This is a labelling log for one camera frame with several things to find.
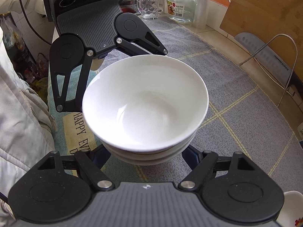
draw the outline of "bowl rim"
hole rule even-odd
[[[129,58],[134,58],[134,57],[150,57],[150,56],[153,56],[153,57],[168,57],[168,58],[171,58],[173,60],[177,60],[178,62],[180,62],[182,65],[184,65],[184,67],[187,67],[190,71],[192,71],[194,74],[196,74],[198,76],[198,78],[200,78],[200,80],[202,81],[202,85],[204,86],[205,90],[206,90],[206,97],[207,97],[207,104],[206,104],[206,110],[205,110],[205,113],[204,115],[200,118],[200,121],[199,123],[195,126],[194,129],[188,131],[187,133],[184,133],[182,135],[182,137],[180,137],[179,140],[175,141],[174,143],[170,143],[169,141],[167,142],[162,142],[162,143],[157,143],[157,146],[155,146],[154,148],[145,148],[143,146],[143,148],[141,147],[140,149],[139,148],[132,148],[130,146],[130,144],[128,144],[129,146],[125,146],[126,144],[114,144],[112,143],[111,141],[108,141],[107,139],[104,139],[101,135],[98,134],[98,132],[96,132],[96,130],[90,126],[89,122],[87,121],[87,118],[85,117],[85,106],[83,105],[84,104],[84,100],[85,100],[85,96],[86,96],[86,93],[87,93],[87,90],[89,89],[89,87],[97,80],[100,78],[100,75],[102,74],[102,72],[110,67],[114,67],[115,65],[117,64],[121,64],[122,61],[126,60],[126,59],[129,59]],[[208,90],[207,90],[207,87],[206,87],[206,84],[205,82],[203,81],[203,79],[201,78],[201,76],[192,68],[190,67],[189,65],[187,65],[186,63],[178,60],[178,59],[175,59],[175,58],[172,58],[172,57],[169,57],[169,56],[163,56],[163,55],[152,55],[152,54],[146,54],[146,55],[137,55],[137,56],[131,56],[131,57],[127,57],[127,58],[124,58],[124,59],[121,59],[121,60],[118,60],[112,64],[110,64],[109,66],[105,67],[102,71],[100,71],[92,80],[91,82],[88,84],[86,90],[85,90],[85,93],[83,95],[83,100],[82,100],[82,115],[87,123],[87,125],[89,126],[89,128],[91,129],[91,131],[102,141],[104,141],[105,143],[107,143],[108,145],[110,146],[113,146],[115,148],[119,148],[119,149],[122,149],[122,150],[126,150],[126,151],[130,151],[130,152],[152,152],[152,151],[156,151],[156,150],[160,150],[160,149],[165,149],[165,148],[169,148],[169,147],[172,147],[178,143],[180,143],[181,141],[183,141],[184,139],[186,139],[187,137],[189,137],[192,133],[194,133],[199,127],[200,125],[202,124],[203,120],[205,119],[206,117],[206,114],[207,114],[207,111],[208,111],[208,108],[209,108],[209,94],[208,94]]]

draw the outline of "tiled wall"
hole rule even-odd
[[[55,27],[54,23],[48,22],[46,16],[42,17],[42,15],[36,12],[26,12],[26,14],[29,22],[34,27],[34,29],[40,34],[40,36],[42,36],[47,41],[52,42]],[[33,57],[37,59],[38,53],[41,52],[48,58],[50,46],[43,42],[40,38],[38,38],[36,34],[34,34],[34,32],[28,26],[24,15],[12,12],[12,16],[18,29],[22,32],[22,38],[25,41]]]

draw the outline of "black cable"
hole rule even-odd
[[[0,199],[2,200],[2,201],[4,201],[6,204],[8,204],[8,199],[7,199],[7,197],[4,195],[4,194],[2,194],[1,192],[0,192]]]
[[[42,41],[46,42],[46,43],[49,44],[49,45],[52,45],[51,43],[49,43],[48,41],[46,41],[42,36],[40,36],[40,35],[35,31],[35,29],[31,26],[31,23],[28,21],[28,18],[27,18],[27,16],[26,16],[25,11],[24,11],[24,7],[23,7],[23,5],[22,5],[22,0],[19,0],[19,2],[20,2],[20,6],[21,6],[21,9],[22,9],[22,12],[23,12],[23,14],[24,14],[24,18],[25,18],[26,22],[28,23],[29,27],[31,28],[31,30],[32,30],[32,31],[33,31],[33,32],[34,32]]]

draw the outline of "glass jar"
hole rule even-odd
[[[177,22],[193,22],[197,0],[166,0],[169,18]]]

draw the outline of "stack of bowls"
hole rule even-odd
[[[83,116],[107,150],[136,165],[170,160],[187,148],[207,113],[199,74],[160,55],[119,60],[88,85]]]

